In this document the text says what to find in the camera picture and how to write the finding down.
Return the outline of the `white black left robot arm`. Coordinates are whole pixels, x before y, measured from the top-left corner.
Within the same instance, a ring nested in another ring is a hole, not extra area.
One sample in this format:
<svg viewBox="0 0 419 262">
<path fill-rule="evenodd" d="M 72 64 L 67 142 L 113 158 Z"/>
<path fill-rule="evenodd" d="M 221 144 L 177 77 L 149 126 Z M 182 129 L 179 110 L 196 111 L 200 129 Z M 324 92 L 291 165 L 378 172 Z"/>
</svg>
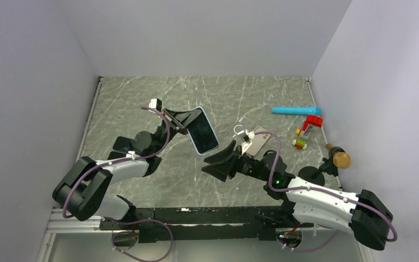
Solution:
<svg viewBox="0 0 419 262">
<path fill-rule="evenodd" d="M 135 205 L 125 197 L 108 196 L 107 189 L 123 180 L 153 174 L 160 162 L 158 156 L 177 134 L 186 135 L 197 118 L 205 117 L 202 108 L 175 112 L 168 109 L 151 112 L 161 117 L 154 133 L 142 131 L 135 138 L 119 136 L 108 160 L 79 158 L 52 192 L 61 205 L 64 218 L 85 221 L 92 216 L 113 220 L 121 229 L 130 228 L 137 220 Z"/>
</svg>

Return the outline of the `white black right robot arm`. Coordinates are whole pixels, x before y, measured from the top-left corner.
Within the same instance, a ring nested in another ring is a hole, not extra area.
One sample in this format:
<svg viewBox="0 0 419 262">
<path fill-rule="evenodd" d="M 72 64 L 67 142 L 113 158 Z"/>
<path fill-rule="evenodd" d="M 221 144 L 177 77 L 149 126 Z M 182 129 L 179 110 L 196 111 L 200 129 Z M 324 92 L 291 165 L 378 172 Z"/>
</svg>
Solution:
<svg viewBox="0 0 419 262">
<path fill-rule="evenodd" d="M 286 227 L 311 223 L 349 233 L 364 246 L 382 251 L 389 238 L 393 214 L 372 191 L 360 193 L 329 189 L 286 172 L 286 164 L 274 150 L 260 160 L 242 153 L 235 142 L 204 159 L 202 171 L 224 182 L 241 173 L 264 181 L 264 190 L 282 200 L 279 220 Z"/>
</svg>

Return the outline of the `clear transparent phone case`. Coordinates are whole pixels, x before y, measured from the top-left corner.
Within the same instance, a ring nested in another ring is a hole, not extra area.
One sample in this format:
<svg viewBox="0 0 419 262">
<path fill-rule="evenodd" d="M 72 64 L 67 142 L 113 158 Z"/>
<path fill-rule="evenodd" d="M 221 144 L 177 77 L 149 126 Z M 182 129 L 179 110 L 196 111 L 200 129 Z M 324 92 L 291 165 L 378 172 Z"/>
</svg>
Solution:
<svg viewBox="0 0 419 262">
<path fill-rule="evenodd" d="M 253 122 L 249 118 L 240 117 L 236 121 L 236 123 L 235 123 L 235 125 L 232 129 L 232 131 L 233 131 L 232 138 L 239 137 L 242 133 L 244 133 L 245 130 L 251 130 L 253 125 L 254 125 Z"/>
</svg>

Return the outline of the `phone with black screen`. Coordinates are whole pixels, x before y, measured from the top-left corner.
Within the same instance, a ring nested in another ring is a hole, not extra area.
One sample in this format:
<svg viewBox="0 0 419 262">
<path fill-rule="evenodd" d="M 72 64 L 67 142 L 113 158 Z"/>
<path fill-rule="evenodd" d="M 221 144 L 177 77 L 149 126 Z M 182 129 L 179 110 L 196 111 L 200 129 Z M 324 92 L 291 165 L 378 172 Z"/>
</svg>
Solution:
<svg viewBox="0 0 419 262">
<path fill-rule="evenodd" d="M 128 153 L 129 151 L 136 151 L 134 147 L 134 140 L 123 136 L 118 136 L 113 143 L 112 149 L 120 153 Z"/>
</svg>

